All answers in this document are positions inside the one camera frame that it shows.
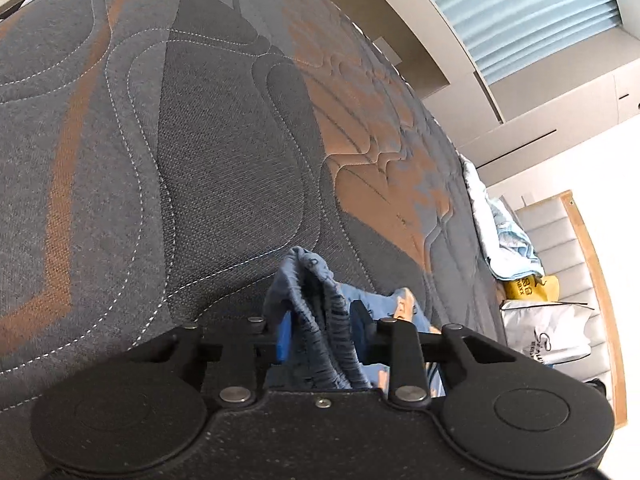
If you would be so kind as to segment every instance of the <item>wooden headboard frame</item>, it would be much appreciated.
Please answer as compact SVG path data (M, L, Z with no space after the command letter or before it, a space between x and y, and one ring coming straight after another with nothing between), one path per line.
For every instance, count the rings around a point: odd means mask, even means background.
M611 395L613 398L613 411L616 417L616 429L618 429L626 426L628 422L626 414L625 366L622 362L620 335L618 334L618 326L613 312L613 304L611 303L609 289L607 288L607 283L604 280L604 274L602 273L602 267L600 266L596 249L593 246L593 242L591 241L587 227L584 224L582 215L578 210L578 206L575 204L574 194L570 190L563 191L562 193L547 198L541 202L556 199L561 200L569 221L574 228L587 268L589 269L591 282L593 283L593 290L600 306L600 314L607 334L611 382L613 384L613 391Z

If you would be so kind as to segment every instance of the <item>gray upholstered headboard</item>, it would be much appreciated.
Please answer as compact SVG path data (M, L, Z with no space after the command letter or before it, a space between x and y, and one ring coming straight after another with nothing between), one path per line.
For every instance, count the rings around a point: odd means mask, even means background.
M625 371L611 298L591 237L571 191L516 211L547 274L560 281L560 300L586 302L594 308L585 328L591 355L558 365L581 381L599 378L616 415L616 428L626 424Z

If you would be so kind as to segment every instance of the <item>black circular disc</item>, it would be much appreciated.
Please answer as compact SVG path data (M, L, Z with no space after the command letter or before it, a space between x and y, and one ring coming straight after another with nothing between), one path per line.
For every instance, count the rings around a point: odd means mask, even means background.
M561 474L593 464L613 434L609 403L550 368L485 364L447 392L442 422L469 455L506 472Z
M51 462L92 474L127 474L169 459L202 429L200 394L157 364L94 368L49 390L31 433Z

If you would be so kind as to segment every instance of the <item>light blue curtain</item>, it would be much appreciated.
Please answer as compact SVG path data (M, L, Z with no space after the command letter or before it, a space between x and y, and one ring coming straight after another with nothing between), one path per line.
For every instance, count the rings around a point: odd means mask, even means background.
M495 81L621 23L616 0L434 0Z

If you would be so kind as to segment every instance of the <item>drawer handle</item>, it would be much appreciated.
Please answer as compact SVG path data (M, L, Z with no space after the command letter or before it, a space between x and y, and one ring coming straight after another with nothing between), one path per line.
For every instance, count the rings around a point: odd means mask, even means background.
M496 160L498 160L499 158L503 158L504 156L511 155L511 153L513 153L513 152L517 152L518 150L521 150L522 148L525 148L526 146L529 146L530 144L533 144L534 142L537 142L537 141L539 141L540 139L544 139L545 137L548 137L549 135L556 133L556 131L557 131L557 130L558 130L557 128L556 128L555 130L551 130L551 131L550 131L549 133L547 133L547 134L540 135L539 137L536 137L535 139L530 140L529 142L525 142L522 146L518 146L517 148L513 148L510 152L503 153L502 155L499 155L499 156L497 156L497 157L495 157L495 158L492 158L492 160L490 160L489 162L486 162L486 163L481 164L480 166L478 166L478 167L476 168L476 170L479 170L480 168L483 168L483 167L485 167L485 166L487 166L487 165L491 164L492 162L495 162L495 161L496 161Z

